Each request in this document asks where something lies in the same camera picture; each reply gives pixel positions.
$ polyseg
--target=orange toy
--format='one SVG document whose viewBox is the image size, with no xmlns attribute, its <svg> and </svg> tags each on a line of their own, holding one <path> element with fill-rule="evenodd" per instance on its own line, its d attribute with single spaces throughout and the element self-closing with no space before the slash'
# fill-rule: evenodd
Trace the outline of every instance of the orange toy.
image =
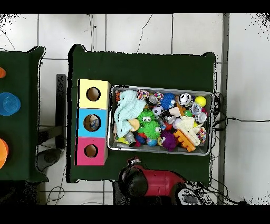
<svg viewBox="0 0 270 224">
<path fill-rule="evenodd" d="M 3 68 L 0 67 L 0 78 L 3 78 L 3 77 L 5 77 L 5 76 L 6 76 L 6 71 L 5 71 L 5 69 L 3 69 Z"/>
<path fill-rule="evenodd" d="M 182 147 L 185 148 L 189 153 L 195 150 L 195 146 L 180 130 L 175 131 L 173 135 L 177 138 L 178 142 L 181 142 Z"/>
<path fill-rule="evenodd" d="M 0 138 L 0 169 L 5 164 L 7 155 L 8 155 L 8 146 L 6 142 Z"/>
</svg>

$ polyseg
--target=yellow ball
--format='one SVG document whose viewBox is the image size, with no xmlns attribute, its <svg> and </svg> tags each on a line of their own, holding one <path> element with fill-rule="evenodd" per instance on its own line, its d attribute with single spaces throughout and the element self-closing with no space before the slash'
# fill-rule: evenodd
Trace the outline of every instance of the yellow ball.
<svg viewBox="0 0 270 224">
<path fill-rule="evenodd" d="M 204 107 L 206 104 L 206 99 L 202 96 L 196 97 L 195 102 L 200 105 L 201 107 Z"/>
</svg>

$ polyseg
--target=orange cup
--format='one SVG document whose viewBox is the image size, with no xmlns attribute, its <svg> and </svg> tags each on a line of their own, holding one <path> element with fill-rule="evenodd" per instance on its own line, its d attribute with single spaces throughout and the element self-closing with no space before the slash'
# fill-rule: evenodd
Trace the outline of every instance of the orange cup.
<svg viewBox="0 0 270 224">
<path fill-rule="evenodd" d="M 3 68 L 0 67 L 0 78 L 3 78 L 3 77 L 5 77 L 5 76 L 6 76 L 6 71 L 5 71 L 5 69 L 3 69 Z"/>
</svg>

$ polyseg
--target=green table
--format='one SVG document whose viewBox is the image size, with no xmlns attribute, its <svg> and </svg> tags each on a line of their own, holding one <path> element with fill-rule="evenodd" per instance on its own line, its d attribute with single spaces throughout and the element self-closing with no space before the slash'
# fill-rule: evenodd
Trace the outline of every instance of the green table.
<svg viewBox="0 0 270 224">
<path fill-rule="evenodd" d="M 70 96 L 67 102 L 67 137 L 71 139 L 67 145 L 67 180 L 118 180 L 127 159 L 138 156 L 149 169 L 175 171 L 189 181 L 208 185 L 210 154 L 191 156 L 109 151 L 104 166 L 75 166 L 76 94 L 78 79 L 106 80 L 112 85 L 212 92 L 215 60 L 213 53 L 200 56 L 86 52 L 82 45 L 74 45 L 69 52 L 67 90 Z"/>
<path fill-rule="evenodd" d="M 0 116 L 0 138 L 9 153 L 0 169 L 0 180 L 47 181 L 35 166 L 38 122 L 38 67 L 43 47 L 28 52 L 0 51 L 0 67 L 6 77 L 0 79 L 0 92 L 10 92 L 21 101 L 20 110 Z"/>
</svg>

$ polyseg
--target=black cable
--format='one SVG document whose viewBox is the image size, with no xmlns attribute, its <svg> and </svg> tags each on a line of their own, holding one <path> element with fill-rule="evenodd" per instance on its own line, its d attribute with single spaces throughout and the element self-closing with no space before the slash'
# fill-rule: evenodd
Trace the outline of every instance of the black cable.
<svg viewBox="0 0 270 224">
<path fill-rule="evenodd" d="M 146 25 L 148 24 L 148 22 L 150 21 L 150 19 L 151 19 L 152 16 L 153 16 L 153 14 L 151 14 L 150 18 L 148 19 L 147 23 L 144 25 L 143 28 L 146 27 Z M 142 36 L 143 36 L 143 28 L 141 29 L 141 39 L 142 39 Z M 140 49 L 141 39 L 140 39 L 140 43 L 139 43 L 139 46 L 138 46 L 138 49 L 137 49 L 137 52 L 136 52 L 136 53 L 138 53 L 138 51 L 139 51 L 139 49 Z"/>
</svg>

